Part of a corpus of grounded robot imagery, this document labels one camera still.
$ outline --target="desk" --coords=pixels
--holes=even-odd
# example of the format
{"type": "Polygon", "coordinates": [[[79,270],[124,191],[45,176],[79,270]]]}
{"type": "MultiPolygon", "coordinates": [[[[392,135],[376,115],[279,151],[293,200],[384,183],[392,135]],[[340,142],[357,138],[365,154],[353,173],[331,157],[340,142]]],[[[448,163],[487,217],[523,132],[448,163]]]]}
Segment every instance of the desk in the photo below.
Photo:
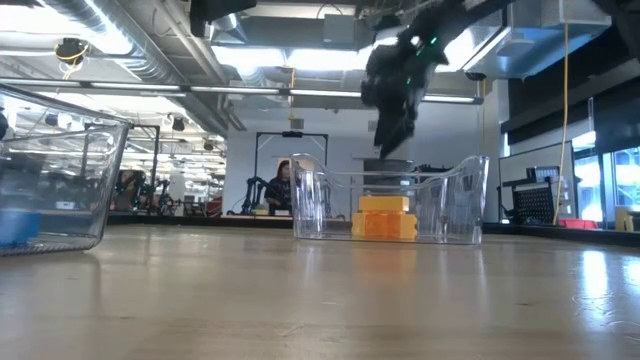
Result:
{"type": "Polygon", "coordinates": [[[256,220],[288,220],[291,221],[291,216],[264,216],[264,215],[222,215],[223,219],[256,219],[256,220]]]}
{"type": "Polygon", "coordinates": [[[638,359],[637,255],[108,227],[87,253],[0,260],[0,359],[638,359]]]}

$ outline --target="person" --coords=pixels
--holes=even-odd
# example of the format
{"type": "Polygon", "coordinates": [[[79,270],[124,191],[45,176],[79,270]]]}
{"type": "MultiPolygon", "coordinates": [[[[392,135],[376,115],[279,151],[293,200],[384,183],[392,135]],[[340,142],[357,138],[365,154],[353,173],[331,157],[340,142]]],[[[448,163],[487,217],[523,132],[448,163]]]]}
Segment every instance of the person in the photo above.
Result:
{"type": "Polygon", "coordinates": [[[276,210],[291,212],[291,182],[289,180],[289,161],[285,160],[278,165],[278,173],[269,181],[269,187],[264,193],[264,198],[269,204],[269,215],[275,215],[276,210]]]}

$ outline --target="transparent container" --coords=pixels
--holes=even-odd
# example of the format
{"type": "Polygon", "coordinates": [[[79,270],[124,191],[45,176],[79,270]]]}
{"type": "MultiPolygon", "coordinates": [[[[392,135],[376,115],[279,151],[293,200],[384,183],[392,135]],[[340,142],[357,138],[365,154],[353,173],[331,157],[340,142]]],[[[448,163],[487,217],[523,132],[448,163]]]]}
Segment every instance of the transparent container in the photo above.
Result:
{"type": "Polygon", "coordinates": [[[128,126],[0,142],[0,256],[101,240],[128,126]]]}
{"type": "Polygon", "coordinates": [[[487,157],[470,157],[444,173],[334,172],[309,155],[295,154],[291,157],[294,235],[480,244],[488,165],[487,157]],[[382,212],[361,208],[379,206],[380,199],[393,206],[401,200],[403,208],[382,212]],[[411,231],[414,236],[406,236],[411,231]]]}

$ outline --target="window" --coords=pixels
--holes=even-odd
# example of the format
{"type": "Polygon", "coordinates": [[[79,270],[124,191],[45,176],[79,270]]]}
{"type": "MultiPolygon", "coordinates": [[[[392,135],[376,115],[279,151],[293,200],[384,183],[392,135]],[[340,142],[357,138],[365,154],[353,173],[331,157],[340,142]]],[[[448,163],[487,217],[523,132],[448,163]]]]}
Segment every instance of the window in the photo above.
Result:
{"type": "Polygon", "coordinates": [[[578,206],[583,220],[602,221],[600,199],[600,166],[597,156],[578,159],[575,162],[578,177],[578,206]]]}
{"type": "Polygon", "coordinates": [[[616,205],[640,205],[640,147],[614,153],[616,205]]]}

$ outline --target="dark hair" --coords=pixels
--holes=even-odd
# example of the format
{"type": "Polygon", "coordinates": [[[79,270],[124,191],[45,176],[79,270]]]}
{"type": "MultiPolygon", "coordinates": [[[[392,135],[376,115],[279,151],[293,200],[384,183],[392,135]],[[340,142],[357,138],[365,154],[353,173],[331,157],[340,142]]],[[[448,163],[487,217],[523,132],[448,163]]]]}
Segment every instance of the dark hair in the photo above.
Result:
{"type": "Polygon", "coordinates": [[[285,160],[278,165],[278,179],[282,178],[282,169],[284,169],[285,166],[289,166],[289,160],[285,160]]]}

